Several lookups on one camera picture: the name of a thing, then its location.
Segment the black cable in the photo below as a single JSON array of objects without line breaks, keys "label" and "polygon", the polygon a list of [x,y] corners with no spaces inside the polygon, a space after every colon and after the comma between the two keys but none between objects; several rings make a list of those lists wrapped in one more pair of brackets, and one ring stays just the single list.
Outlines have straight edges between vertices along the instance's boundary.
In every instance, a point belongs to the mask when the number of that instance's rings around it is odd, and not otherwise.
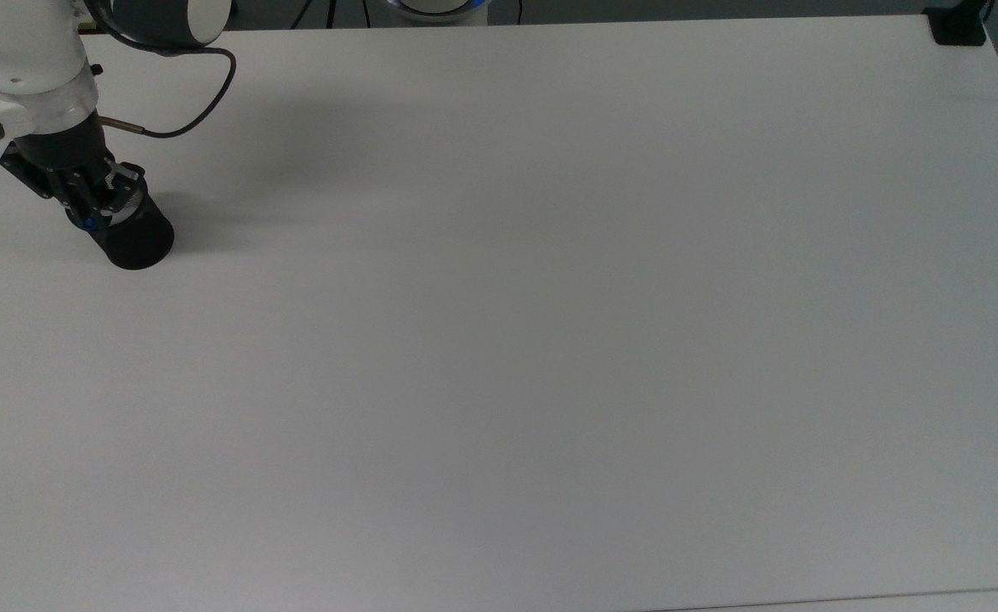
[{"label": "black cable", "polygon": [[157,47],[154,45],[145,45],[142,42],[135,42],[135,40],[126,37],[118,30],[117,23],[114,22],[114,16],[111,14],[110,9],[102,3],[103,0],[88,0],[87,7],[88,11],[91,11],[92,16],[94,16],[96,22],[99,22],[99,27],[102,28],[106,34],[114,37],[122,45],[137,49],[140,51],[149,51],[153,54],[162,55],[166,58],[176,58],[178,55],[203,55],[203,54],[214,54],[223,55],[223,57],[230,60],[230,69],[227,70],[227,77],[224,78],[224,84],[219,86],[219,92],[215,94],[211,102],[208,102],[208,106],[201,111],[200,115],[196,116],[196,119],[189,121],[183,127],[173,129],[170,132],[154,132],[152,129],[145,127],[140,128],[140,131],[135,132],[144,136],[150,136],[153,139],[173,139],[175,136],[181,136],[185,132],[189,132],[190,129],[196,128],[202,121],[207,119],[208,116],[212,115],[212,111],[216,109],[216,105],[219,105],[219,101],[224,99],[224,95],[227,94],[227,89],[230,88],[230,84],[235,80],[235,69],[238,67],[238,59],[235,58],[235,54],[232,54],[227,49],[219,49],[217,47],[197,47],[193,49],[173,49],[166,47]]},{"label": "black cable", "polygon": [[301,22],[302,16],[306,15],[306,9],[309,9],[309,4],[312,3],[313,1],[314,0],[306,0],[305,3],[302,4],[302,10],[298,11],[298,15],[296,15],[296,20],[292,22],[292,27],[290,27],[289,30],[294,30],[294,28],[298,27],[298,22]]},{"label": "black cable", "polygon": [[337,16],[337,0],[329,0],[329,12],[325,14],[325,30],[332,30],[332,19]]}]

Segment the floor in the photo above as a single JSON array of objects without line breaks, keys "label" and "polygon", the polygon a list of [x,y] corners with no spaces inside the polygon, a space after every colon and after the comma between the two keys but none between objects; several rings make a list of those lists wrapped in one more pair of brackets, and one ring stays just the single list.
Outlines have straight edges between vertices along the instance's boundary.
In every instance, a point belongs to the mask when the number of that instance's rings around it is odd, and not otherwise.
[{"label": "floor", "polygon": [[[522,23],[587,23],[617,20],[702,20],[739,17],[918,14],[925,7],[947,7],[953,0],[521,0]],[[237,0],[231,30],[280,30],[326,26],[331,0]],[[383,0],[332,0],[332,27],[388,27]],[[514,24],[519,0],[492,0],[491,24]],[[998,51],[998,0],[988,30]]]}]

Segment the table surface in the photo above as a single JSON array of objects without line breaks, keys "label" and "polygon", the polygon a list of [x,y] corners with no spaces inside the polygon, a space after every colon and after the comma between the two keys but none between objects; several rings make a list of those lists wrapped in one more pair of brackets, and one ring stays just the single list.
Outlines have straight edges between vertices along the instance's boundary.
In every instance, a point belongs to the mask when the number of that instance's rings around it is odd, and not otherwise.
[{"label": "table surface", "polygon": [[[88,39],[176,127],[219,58]],[[178,232],[0,168],[0,609],[998,588],[998,59],[923,17],[230,32]]]}]

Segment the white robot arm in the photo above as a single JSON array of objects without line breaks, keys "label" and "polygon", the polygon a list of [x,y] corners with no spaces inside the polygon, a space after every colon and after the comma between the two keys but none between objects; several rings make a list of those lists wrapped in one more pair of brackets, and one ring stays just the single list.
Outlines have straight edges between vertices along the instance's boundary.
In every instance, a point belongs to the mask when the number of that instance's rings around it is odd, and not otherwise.
[{"label": "white robot arm", "polygon": [[[219,35],[230,0],[88,0],[88,8],[128,45],[180,54]],[[146,268],[169,252],[173,228],[146,193],[143,170],[106,148],[77,14],[74,0],[0,0],[0,140],[12,140],[1,163],[41,197],[59,199],[114,264]],[[216,51],[234,74],[234,57]]]}]

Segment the black stand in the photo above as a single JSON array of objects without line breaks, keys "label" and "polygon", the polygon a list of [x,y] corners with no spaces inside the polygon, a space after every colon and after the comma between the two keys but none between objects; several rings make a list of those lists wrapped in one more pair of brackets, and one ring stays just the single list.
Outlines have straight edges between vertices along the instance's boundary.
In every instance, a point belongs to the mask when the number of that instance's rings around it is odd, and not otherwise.
[{"label": "black stand", "polygon": [[926,8],[922,11],[930,19],[930,31],[938,45],[946,47],[982,47],[986,30],[978,13],[986,0],[964,0],[954,8]]}]

